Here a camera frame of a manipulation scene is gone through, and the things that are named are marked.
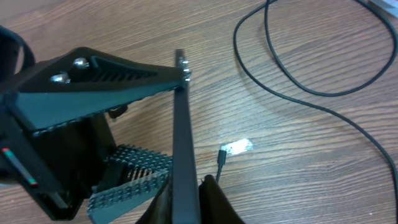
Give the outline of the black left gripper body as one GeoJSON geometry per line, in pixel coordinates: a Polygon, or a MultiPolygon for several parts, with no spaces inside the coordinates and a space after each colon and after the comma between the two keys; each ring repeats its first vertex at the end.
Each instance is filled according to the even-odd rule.
{"type": "Polygon", "coordinates": [[[96,114],[36,134],[1,95],[1,166],[23,186],[51,220],[72,220],[103,178],[116,148],[108,122],[96,114]]]}

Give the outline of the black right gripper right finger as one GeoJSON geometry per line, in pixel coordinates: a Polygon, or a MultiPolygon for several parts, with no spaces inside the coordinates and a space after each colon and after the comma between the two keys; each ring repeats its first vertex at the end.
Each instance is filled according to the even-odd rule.
{"type": "Polygon", "coordinates": [[[212,175],[199,186],[202,224],[244,224],[212,175]]]}

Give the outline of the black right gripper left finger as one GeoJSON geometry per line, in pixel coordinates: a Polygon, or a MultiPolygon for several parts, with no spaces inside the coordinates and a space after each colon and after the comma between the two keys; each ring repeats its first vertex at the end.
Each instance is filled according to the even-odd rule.
{"type": "Polygon", "coordinates": [[[162,187],[150,203],[145,213],[136,224],[171,224],[172,223],[172,187],[167,177],[162,187]]]}

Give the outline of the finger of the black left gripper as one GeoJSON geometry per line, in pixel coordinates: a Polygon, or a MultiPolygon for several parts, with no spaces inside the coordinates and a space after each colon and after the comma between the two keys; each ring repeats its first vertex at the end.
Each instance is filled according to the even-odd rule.
{"type": "Polygon", "coordinates": [[[79,47],[2,83],[1,111],[24,129],[42,133],[186,85],[181,68],[79,47]]]}
{"type": "Polygon", "coordinates": [[[171,156],[120,145],[107,157],[106,170],[92,187],[87,215],[92,223],[110,223],[155,197],[172,170],[171,156]]]}

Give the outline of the blue Samsung Galaxy smartphone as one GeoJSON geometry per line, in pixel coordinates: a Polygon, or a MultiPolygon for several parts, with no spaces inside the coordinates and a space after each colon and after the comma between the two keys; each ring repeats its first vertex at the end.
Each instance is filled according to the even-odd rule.
{"type": "Polygon", "coordinates": [[[174,91],[172,223],[201,223],[197,170],[189,108],[190,70],[182,49],[175,51],[175,66],[184,72],[174,91]]]}

